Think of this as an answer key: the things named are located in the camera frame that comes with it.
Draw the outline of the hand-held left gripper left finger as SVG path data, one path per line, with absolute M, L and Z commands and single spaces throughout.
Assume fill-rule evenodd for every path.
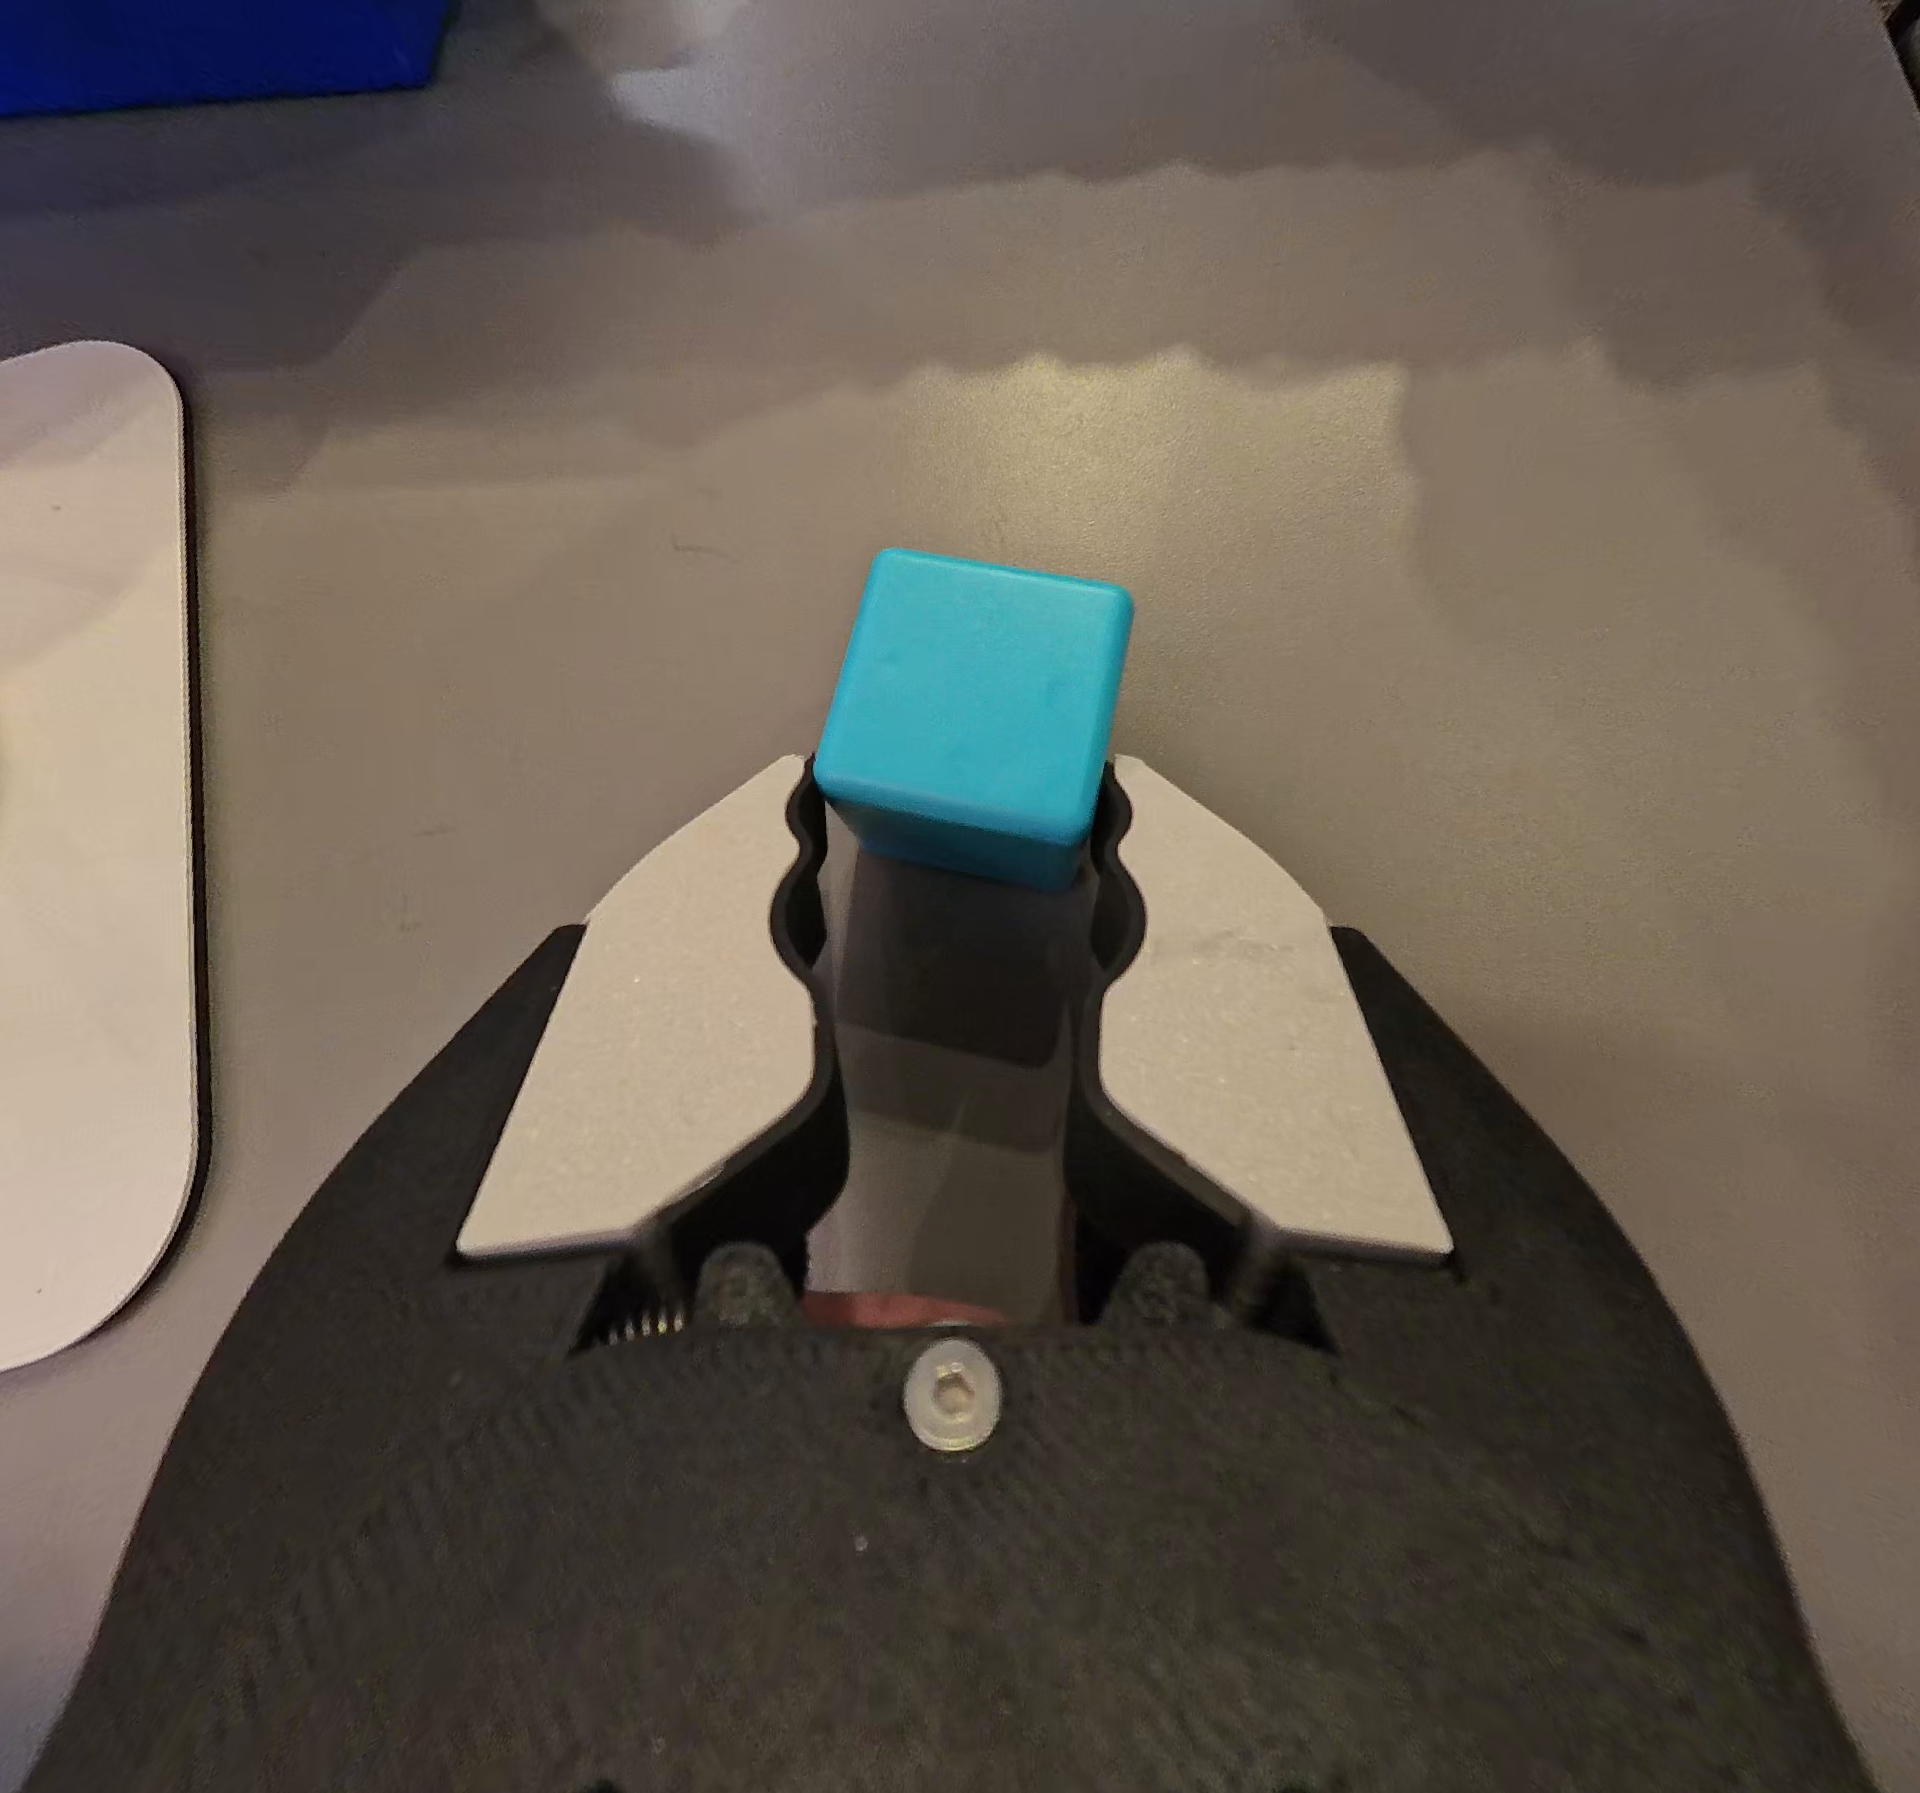
M 456 1254 L 616 1254 L 660 1296 L 721 1246 L 805 1269 L 847 1187 L 818 967 L 827 808 L 786 755 L 591 908 Z

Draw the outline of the grey desk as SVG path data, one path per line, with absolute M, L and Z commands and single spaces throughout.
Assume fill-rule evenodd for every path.
M 5 1377 L 5 1789 L 315 1189 L 820 740 L 887 544 L 1117 581 L 1119 747 L 1581 1165 L 1916 1789 L 1916 105 L 1872 0 L 503 0 L 5 123 L 5 352 L 195 439 L 212 1159 Z

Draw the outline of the teal cube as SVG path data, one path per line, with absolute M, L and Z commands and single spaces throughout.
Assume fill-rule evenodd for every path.
M 1066 892 L 1132 622 L 1113 583 L 878 554 L 813 762 L 821 794 L 885 860 Z

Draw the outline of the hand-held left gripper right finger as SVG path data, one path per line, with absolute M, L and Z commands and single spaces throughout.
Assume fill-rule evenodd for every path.
M 1185 1246 L 1221 1302 L 1291 1261 L 1415 1269 L 1455 1240 L 1332 924 L 1249 836 L 1146 760 L 1101 778 L 1071 1023 L 1076 1302 Z

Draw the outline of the instruction board on stand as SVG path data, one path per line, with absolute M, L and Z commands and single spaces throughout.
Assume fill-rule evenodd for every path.
M 109 1325 L 206 1165 L 195 544 L 175 378 L 3 366 L 3 1372 Z

